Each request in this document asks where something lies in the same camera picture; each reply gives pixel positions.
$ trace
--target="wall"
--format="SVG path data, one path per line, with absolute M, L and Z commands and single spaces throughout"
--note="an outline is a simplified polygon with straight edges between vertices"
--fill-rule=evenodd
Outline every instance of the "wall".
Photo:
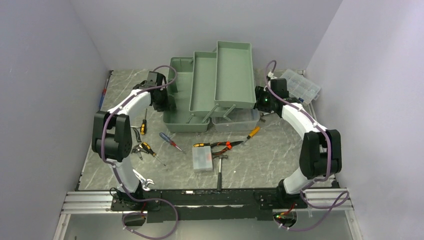
M 68 0 L 0 5 L 1 239 L 48 240 L 108 71 Z
M 364 239 L 424 239 L 424 2 L 344 0 L 306 69 Z
M 252 43 L 253 64 L 305 69 L 342 0 L 71 0 L 110 69 Z

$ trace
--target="hammer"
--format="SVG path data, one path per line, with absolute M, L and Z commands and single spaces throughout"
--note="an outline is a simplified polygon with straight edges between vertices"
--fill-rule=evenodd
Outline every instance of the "hammer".
M 227 159 L 228 155 L 219 155 L 219 156 L 213 157 L 213 159 L 216 159 L 216 158 L 219 158 L 218 183 L 217 183 L 216 190 L 218 190 L 218 192 L 221 192 L 223 190 L 223 174 L 222 174 L 223 159 Z

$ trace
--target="hammer head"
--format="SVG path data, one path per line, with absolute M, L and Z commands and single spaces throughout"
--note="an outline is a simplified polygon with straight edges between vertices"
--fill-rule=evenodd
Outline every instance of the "hammer head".
M 213 159 L 216 159 L 216 158 L 219 158 L 219 159 L 221 159 L 221 160 L 222 160 L 222 159 L 227 159 L 227 158 L 228 158 L 228 155 L 223 155 L 223 154 L 222 154 L 222 155 L 218 155 L 218 156 L 214 156 L 214 157 L 213 157 Z

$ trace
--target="marble surface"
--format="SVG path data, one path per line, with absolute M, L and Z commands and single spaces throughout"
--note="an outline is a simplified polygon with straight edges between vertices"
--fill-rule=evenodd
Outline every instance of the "marble surface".
M 162 68 L 166 76 L 168 70 Z M 115 70 L 103 102 L 102 110 L 116 106 L 131 91 L 132 87 L 147 77 L 148 70 Z M 255 80 L 263 85 L 263 73 L 255 71 Z M 305 107 L 311 113 L 311 106 Z M 217 132 L 212 121 L 207 132 L 169 132 L 162 121 L 163 114 L 153 107 L 147 111 L 147 134 L 141 136 L 166 164 L 163 166 L 151 155 L 143 154 L 143 160 L 137 154 L 130 154 L 133 167 L 145 178 L 155 182 L 153 189 L 213 189 L 217 187 L 218 159 L 213 161 L 213 171 L 194 172 L 192 146 L 195 143 L 214 143 L 239 141 L 246 138 L 250 131 Z M 132 122 L 140 126 L 144 112 Z M 242 146 L 236 146 L 226 154 L 228 159 L 222 162 L 223 188 L 269 188 L 277 186 L 281 179 L 290 176 L 299 167 L 302 139 L 294 128 L 276 114 L 263 117 L 259 121 L 260 131 Z M 186 154 L 164 142 L 159 136 L 164 132 L 186 151 Z M 133 146 L 137 143 L 134 133 Z M 117 181 L 109 166 L 102 162 L 99 155 L 89 150 L 80 178 L 80 190 L 108 190 L 117 186 Z M 330 187 L 330 180 L 318 187 Z

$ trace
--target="blue screwdriver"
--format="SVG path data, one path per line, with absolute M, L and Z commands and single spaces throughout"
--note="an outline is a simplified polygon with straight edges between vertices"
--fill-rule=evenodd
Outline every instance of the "blue screwdriver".
M 165 135 L 165 133 L 160 132 L 160 133 L 159 133 L 159 136 L 160 136 L 161 138 L 163 138 L 163 140 L 165 140 L 167 143 L 171 144 L 172 146 L 174 146 L 174 147 L 176 147 L 178 150 L 180 150 L 182 153 L 186 154 L 186 153 L 185 153 L 185 152 L 184 152 L 181 148 L 179 148 L 179 147 L 177 146 L 177 144 L 175 144 L 175 142 L 174 142 L 174 141 L 172 141 L 172 140 L 171 140 L 171 138 L 170 138 L 169 136 Z

